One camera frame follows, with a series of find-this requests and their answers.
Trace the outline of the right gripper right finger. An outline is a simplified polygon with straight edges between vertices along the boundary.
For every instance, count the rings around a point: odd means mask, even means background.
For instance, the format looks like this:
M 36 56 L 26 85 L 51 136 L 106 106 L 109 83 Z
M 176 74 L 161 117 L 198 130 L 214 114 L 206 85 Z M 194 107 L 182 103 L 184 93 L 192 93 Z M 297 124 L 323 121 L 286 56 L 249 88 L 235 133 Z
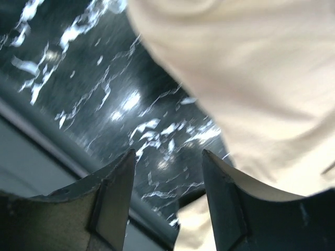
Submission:
M 217 250 L 334 250 L 334 189 L 284 192 L 208 150 L 202 168 Z

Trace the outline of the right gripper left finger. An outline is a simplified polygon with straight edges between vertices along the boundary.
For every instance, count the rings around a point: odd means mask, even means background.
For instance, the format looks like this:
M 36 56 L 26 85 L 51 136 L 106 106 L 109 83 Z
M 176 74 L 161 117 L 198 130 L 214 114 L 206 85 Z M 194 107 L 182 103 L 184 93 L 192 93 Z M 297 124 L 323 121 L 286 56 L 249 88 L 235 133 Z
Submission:
M 135 175 L 130 150 L 48 196 L 1 192 L 1 250 L 122 250 Z

